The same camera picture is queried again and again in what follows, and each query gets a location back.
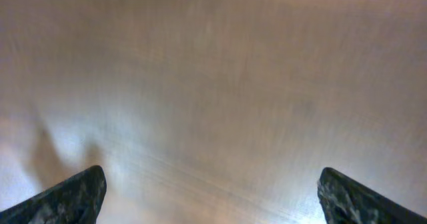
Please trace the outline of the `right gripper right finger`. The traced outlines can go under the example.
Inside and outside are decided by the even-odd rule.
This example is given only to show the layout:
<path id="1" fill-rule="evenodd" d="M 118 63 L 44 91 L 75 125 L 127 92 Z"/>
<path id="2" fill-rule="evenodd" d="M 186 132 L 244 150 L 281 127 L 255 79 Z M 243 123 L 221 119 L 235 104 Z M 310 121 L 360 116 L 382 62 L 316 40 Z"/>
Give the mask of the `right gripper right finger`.
<path id="1" fill-rule="evenodd" d="M 322 170 L 318 198 L 327 224 L 426 224 L 425 217 L 331 167 Z"/>

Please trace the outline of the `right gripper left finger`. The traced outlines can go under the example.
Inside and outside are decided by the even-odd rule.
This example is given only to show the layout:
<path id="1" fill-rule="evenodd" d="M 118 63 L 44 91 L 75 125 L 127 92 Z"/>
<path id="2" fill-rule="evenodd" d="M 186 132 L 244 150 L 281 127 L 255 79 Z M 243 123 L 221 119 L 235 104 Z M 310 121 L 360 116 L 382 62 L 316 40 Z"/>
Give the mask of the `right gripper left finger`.
<path id="1" fill-rule="evenodd" d="M 1 212 L 1 224 L 95 224 L 107 191 L 99 165 Z"/>

